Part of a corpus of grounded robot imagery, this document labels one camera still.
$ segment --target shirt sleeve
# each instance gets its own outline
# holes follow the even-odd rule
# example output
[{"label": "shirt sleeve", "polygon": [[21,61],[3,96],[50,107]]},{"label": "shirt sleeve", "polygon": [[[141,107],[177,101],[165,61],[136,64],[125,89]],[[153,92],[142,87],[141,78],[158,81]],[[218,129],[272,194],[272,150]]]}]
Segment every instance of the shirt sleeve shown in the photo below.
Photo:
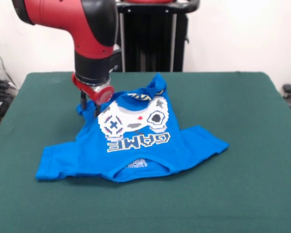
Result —
[{"label": "shirt sleeve", "polygon": [[195,165],[228,148],[228,143],[216,138],[200,126],[181,131],[184,145],[192,154]]},{"label": "shirt sleeve", "polygon": [[76,176],[79,167],[80,147],[69,142],[46,147],[43,151],[37,180],[58,180],[67,176]]}]

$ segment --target black knob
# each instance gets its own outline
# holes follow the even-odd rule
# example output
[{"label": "black knob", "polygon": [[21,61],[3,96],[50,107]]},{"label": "black knob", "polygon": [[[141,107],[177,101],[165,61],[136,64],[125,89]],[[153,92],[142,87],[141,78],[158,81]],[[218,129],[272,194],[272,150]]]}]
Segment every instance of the black knob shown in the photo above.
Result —
[{"label": "black knob", "polygon": [[285,84],[285,85],[283,85],[282,88],[283,88],[285,93],[291,94],[291,84]]}]

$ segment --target electrical cord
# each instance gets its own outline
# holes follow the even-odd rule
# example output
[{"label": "electrical cord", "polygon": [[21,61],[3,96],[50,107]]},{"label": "electrical cord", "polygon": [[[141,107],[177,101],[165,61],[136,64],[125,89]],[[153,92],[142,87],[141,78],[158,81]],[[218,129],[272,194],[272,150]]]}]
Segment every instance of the electrical cord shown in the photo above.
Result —
[{"label": "electrical cord", "polygon": [[1,61],[1,64],[2,64],[2,68],[6,74],[6,76],[9,78],[9,80],[11,81],[11,83],[13,83],[14,86],[16,86],[15,82],[13,81],[13,79],[11,78],[11,76],[9,75],[9,73],[6,71],[6,68],[4,66],[4,62],[3,62],[3,59],[2,57],[0,56],[0,61]]}]

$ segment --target black cable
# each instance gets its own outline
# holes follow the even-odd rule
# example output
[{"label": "black cable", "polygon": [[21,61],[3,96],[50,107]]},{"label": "black cable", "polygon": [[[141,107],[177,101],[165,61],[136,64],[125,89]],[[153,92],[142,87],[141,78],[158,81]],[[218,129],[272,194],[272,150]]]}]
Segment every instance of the black cable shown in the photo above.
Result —
[{"label": "black cable", "polygon": [[8,81],[0,80],[0,122],[15,98],[14,94],[9,93],[10,88]]},{"label": "black cable", "polygon": [[3,59],[2,57],[0,56],[0,61],[1,61],[1,64],[2,64],[2,68],[6,74],[6,76],[8,76],[9,80],[11,81],[11,83],[13,83],[14,86],[16,86],[15,82],[13,81],[13,79],[11,78],[11,76],[9,75],[9,73],[6,71],[5,69],[5,66],[4,66],[4,62],[3,62]]}]

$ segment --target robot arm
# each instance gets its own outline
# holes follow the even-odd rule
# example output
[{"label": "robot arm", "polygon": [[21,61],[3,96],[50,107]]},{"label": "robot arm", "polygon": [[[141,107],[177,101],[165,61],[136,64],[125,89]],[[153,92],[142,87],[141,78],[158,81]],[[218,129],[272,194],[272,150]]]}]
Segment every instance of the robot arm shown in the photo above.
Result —
[{"label": "robot arm", "polygon": [[73,83],[96,104],[110,100],[110,59],[118,30],[115,0],[12,0],[29,24],[68,31],[74,41]]}]

